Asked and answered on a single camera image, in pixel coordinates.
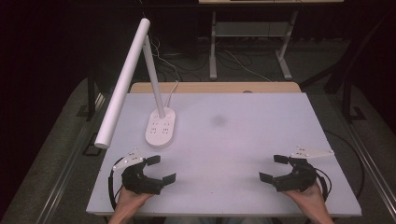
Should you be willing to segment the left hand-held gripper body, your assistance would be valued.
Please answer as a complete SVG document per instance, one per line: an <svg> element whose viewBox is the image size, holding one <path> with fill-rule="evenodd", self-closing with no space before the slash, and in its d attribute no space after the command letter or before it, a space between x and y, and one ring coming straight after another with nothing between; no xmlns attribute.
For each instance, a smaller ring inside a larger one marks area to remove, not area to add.
<svg viewBox="0 0 396 224"><path fill-rule="evenodd" d="M122 170L122 185L136 194L147 193L159 195L163 185L162 179L155 179L144 174L146 167L146 158L140 155L137 148L128 152L123 158L120 158L112 167L112 171Z"/></svg>

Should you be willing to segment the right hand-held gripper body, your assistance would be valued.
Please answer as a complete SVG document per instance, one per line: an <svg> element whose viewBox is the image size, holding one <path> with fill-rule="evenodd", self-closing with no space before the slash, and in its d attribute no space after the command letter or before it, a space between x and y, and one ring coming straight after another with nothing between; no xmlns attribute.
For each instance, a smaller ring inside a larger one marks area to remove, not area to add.
<svg viewBox="0 0 396 224"><path fill-rule="evenodd" d="M323 176L318 174L318 169L315 168L308 161L321 157L332 156L334 152L331 149L315 149L312 147L297 146L294 152L289 156L289 164L292 167L288 175L282 175L273 178L273 186L277 191L299 190L305 191L319 179L324 192L330 192L332 189L331 183L326 183Z"/></svg>

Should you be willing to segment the person's left hand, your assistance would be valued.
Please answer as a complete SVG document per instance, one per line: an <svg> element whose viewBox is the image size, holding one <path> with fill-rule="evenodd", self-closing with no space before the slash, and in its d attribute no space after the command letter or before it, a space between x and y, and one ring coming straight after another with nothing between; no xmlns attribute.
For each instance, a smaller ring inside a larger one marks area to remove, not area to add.
<svg viewBox="0 0 396 224"><path fill-rule="evenodd" d="M136 194L135 192L122 187L115 212L124 217L132 217L151 197L152 194Z"/></svg>

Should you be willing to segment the person's right hand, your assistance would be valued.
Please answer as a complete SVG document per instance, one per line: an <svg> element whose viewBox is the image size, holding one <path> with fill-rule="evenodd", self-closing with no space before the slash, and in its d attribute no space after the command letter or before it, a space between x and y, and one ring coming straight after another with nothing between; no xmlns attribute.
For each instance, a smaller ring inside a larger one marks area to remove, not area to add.
<svg viewBox="0 0 396 224"><path fill-rule="evenodd" d="M288 190L283 194L290 197L307 217L315 217L327 213L320 187L317 183L305 191Z"/></svg>

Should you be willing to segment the white table mat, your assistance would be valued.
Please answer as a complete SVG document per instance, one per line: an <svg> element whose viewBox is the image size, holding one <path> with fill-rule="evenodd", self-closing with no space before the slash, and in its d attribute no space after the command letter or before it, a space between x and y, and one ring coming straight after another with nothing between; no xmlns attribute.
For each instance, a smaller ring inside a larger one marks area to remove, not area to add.
<svg viewBox="0 0 396 224"><path fill-rule="evenodd" d="M259 175L290 172L289 165L274 162L275 155L289 156L298 147L331 149L305 94L174 93L168 99L177 114L173 140L166 148L155 148L145 138L153 95L127 96L87 212L112 214L107 179L121 183L112 166L138 149L145 158L162 158L145 168L145 175L177 177L145 203L139 216L299 216L294 202Z"/></svg>

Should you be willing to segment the white desk lamp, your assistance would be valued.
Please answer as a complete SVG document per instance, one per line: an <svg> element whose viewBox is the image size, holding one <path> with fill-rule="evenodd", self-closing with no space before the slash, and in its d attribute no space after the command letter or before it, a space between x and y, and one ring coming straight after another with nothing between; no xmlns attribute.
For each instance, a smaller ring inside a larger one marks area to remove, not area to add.
<svg viewBox="0 0 396 224"><path fill-rule="evenodd" d="M123 108L141 53L143 53L145 57L151 88L157 106L149 116L148 127L145 133L146 141L152 147L164 148L169 146L173 140L176 112L163 103L149 43L149 27L150 21L148 19L143 18L139 22L134 40L128 51L101 127L94 141L96 147L102 149L110 147L120 117L120 112Z"/></svg>

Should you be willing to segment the black metal stand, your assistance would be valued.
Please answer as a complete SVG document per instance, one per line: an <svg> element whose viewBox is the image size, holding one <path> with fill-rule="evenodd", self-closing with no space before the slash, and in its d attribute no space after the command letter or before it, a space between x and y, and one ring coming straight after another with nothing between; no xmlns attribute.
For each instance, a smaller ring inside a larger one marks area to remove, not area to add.
<svg viewBox="0 0 396 224"><path fill-rule="evenodd" d="M352 68L363 49L362 42L351 42L345 54L332 66L329 80L324 87L325 92L329 94L336 94L340 88L343 88L341 112L349 123L354 120L365 120L361 110L356 106L351 106Z"/></svg>

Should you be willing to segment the wooden table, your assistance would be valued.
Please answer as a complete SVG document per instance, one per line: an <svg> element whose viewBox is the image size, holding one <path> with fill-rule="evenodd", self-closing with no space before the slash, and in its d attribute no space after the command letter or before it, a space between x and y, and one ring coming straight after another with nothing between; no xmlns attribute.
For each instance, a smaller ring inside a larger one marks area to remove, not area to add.
<svg viewBox="0 0 396 224"><path fill-rule="evenodd" d="M176 83L160 82L161 93L170 92ZM178 82L174 93L302 92L294 82ZM130 93L153 93L148 82L135 83Z"/></svg>

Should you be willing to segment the aluminium floor rail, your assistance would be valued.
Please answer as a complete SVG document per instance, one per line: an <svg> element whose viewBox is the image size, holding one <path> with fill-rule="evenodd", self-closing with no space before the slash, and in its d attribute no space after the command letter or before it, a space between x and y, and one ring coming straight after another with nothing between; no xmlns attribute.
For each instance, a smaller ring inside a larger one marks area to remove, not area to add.
<svg viewBox="0 0 396 224"><path fill-rule="evenodd" d="M340 117L340 120L343 121L344 126L346 127L346 130L357 149L358 157L362 161L367 175L372 180L380 198L387 207L392 219L396 223L396 193L393 192L385 177L381 174L374 159L370 155L368 148L363 144L362 139L359 137L352 121L348 117L344 116L342 112L338 112L337 115Z"/></svg>
<svg viewBox="0 0 396 224"><path fill-rule="evenodd" d="M50 224L55 211L61 201L64 191L70 182L71 176L75 170L75 165L78 158L82 155L83 150L92 142L91 138L97 132L95 127L97 121L101 118L101 109L106 104L106 97L99 93L89 100L89 111L93 110L88 121L85 121L81 130L78 133L77 140L71 148L71 154L66 160L66 163L55 181L53 188L50 191L49 197L35 224Z"/></svg>

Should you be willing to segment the grey metal desk frame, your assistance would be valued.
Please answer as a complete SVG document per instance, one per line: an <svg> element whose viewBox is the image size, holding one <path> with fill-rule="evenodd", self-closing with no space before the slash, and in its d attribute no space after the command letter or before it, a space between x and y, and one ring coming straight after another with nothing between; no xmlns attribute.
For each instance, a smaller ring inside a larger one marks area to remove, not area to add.
<svg viewBox="0 0 396 224"><path fill-rule="evenodd" d="M343 2L344 0L198 0L200 5L229 6L313 6L314 4L338 4ZM218 37L282 37L283 43L280 48L275 51L275 56L283 77L286 80L292 80L292 75L285 59L285 53L290 42L297 16L298 10L294 9L287 21L218 21L217 11L213 10L209 51L209 77L212 80L218 78L216 58L216 39Z"/></svg>

